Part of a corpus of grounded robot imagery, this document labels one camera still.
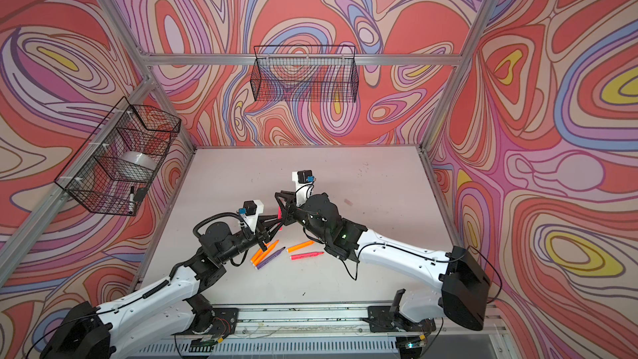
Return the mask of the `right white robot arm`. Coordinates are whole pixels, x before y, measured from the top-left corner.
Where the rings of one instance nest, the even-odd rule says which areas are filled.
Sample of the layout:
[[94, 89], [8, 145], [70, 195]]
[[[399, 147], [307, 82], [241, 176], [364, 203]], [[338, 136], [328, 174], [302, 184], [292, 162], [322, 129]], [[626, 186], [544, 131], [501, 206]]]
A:
[[314, 194], [300, 203], [292, 191], [281, 191], [275, 199], [285, 226], [302, 226], [343, 265], [375, 264], [427, 285], [429, 294], [399, 293], [399, 317], [417, 323], [442, 316], [468, 330], [483, 330], [492, 281], [469, 248], [436, 251], [389, 239], [342, 217], [327, 194]]

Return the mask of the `pink highlighter pen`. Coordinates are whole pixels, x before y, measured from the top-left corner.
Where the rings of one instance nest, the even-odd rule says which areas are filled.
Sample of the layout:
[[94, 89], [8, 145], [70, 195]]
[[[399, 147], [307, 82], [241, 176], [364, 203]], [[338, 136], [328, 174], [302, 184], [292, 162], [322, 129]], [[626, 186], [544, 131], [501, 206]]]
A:
[[283, 229], [283, 217], [282, 217], [282, 208], [279, 207], [277, 209], [277, 220], [279, 221], [279, 228], [277, 231], [281, 231]]
[[298, 260], [303, 260], [303, 259], [311, 259], [311, 258], [315, 258], [321, 255], [324, 255], [324, 252], [310, 252], [310, 253], [304, 253], [304, 254], [294, 254], [290, 256], [290, 259], [292, 261], [298, 261]]

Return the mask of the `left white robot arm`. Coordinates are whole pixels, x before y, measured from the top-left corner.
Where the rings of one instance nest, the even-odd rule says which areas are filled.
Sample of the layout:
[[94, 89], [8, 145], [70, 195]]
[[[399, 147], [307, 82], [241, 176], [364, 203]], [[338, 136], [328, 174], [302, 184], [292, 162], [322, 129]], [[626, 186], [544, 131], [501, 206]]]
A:
[[42, 358], [127, 358], [151, 343], [181, 332], [219, 337], [232, 330], [219, 319], [203, 293], [219, 282], [226, 265], [248, 256], [249, 249], [266, 249], [287, 220], [277, 215], [248, 215], [241, 210], [213, 215], [196, 224], [200, 246], [161, 280], [121, 299], [72, 308], [48, 333]]

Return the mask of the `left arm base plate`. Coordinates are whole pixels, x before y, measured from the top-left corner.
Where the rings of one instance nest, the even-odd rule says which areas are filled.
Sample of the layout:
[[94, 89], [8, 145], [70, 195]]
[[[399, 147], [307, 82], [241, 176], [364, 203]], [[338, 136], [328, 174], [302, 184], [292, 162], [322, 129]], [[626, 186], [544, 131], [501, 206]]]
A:
[[177, 335], [209, 335], [212, 337], [228, 337], [235, 334], [239, 309], [237, 307], [213, 307], [211, 310], [199, 310], [194, 319]]

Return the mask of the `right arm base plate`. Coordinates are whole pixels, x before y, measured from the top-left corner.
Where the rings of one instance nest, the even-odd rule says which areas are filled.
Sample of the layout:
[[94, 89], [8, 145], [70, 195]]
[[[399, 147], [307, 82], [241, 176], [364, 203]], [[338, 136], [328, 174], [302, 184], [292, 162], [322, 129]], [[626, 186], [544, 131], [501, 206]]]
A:
[[437, 327], [435, 320], [423, 319], [420, 322], [410, 321], [391, 306], [370, 306], [367, 308], [367, 316], [362, 318], [369, 325], [370, 331], [378, 332], [421, 332], [429, 335]]

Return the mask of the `orange highlighter pen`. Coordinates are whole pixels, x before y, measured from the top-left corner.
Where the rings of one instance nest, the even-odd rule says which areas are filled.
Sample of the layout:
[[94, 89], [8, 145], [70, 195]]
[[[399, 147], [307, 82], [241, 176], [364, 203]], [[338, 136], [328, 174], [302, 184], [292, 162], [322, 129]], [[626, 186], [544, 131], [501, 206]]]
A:
[[296, 252], [299, 251], [300, 249], [305, 249], [311, 245], [313, 245], [315, 242], [314, 241], [306, 241], [304, 243], [301, 244], [296, 244], [290, 248], [287, 249], [287, 252], [292, 253], [292, 252]]

